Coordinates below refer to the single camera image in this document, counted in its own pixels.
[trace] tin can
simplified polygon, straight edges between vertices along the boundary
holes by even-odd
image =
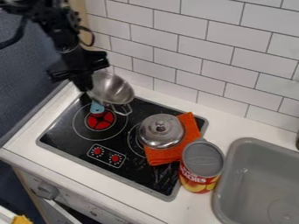
[[[179,180],[190,192],[208,193],[215,188],[224,166],[222,151],[205,139],[199,139],[183,151]]]

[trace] can lid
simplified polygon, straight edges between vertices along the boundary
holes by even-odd
[[[220,175],[225,163],[222,151],[204,139],[186,146],[183,161],[191,172],[203,178]]]

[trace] silver pot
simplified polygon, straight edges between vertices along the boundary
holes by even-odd
[[[184,137],[182,123],[173,115],[157,114],[146,118],[138,130],[139,141],[153,149],[167,149]]]
[[[115,113],[127,116],[132,113],[129,103],[134,100],[133,88],[127,81],[116,74],[108,73],[102,69],[92,76],[94,88],[87,92],[88,96],[102,106],[110,105]],[[126,105],[128,111],[122,113],[115,109],[114,105]]]

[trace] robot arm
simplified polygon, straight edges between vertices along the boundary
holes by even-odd
[[[23,37],[27,19],[38,23],[61,55],[61,61],[47,70],[53,81],[69,79],[80,91],[86,92],[94,87],[93,72],[109,67],[106,52],[87,51],[80,45],[80,31],[90,31],[80,26],[79,13],[71,9],[67,0],[0,0],[0,8],[22,16],[16,35],[0,43],[0,49]]]

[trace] pot lid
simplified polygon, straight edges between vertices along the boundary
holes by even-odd
[[[173,115],[157,114],[146,118],[139,127],[139,140],[150,148],[164,149],[178,144],[184,136],[182,123]]]

